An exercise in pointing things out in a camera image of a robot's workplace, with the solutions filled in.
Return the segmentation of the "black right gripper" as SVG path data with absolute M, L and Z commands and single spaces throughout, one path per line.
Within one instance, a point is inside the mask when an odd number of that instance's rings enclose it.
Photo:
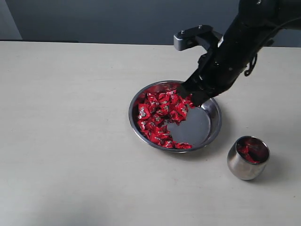
M 191 96 L 194 106 L 227 91 L 237 77 L 250 64 L 250 74 L 257 61 L 253 45 L 240 42 L 223 42 L 218 48 L 200 57 L 197 70 L 177 87 L 177 93 Z

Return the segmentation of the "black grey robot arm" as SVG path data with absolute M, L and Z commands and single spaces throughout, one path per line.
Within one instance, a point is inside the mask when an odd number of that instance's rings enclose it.
M 178 94 L 191 97 L 195 106 L 202 105 L 227 91 L 240 74 L 249 76 L 258 52 L 270 46 L 280 30 L 300 28 L 299 0 L 241 0 L 238 14 L 225 34 L 208 25 L 178 32 L 174 35 L 178 51 L 195 46 L 206 50 L 195 72 L 178 87 Z

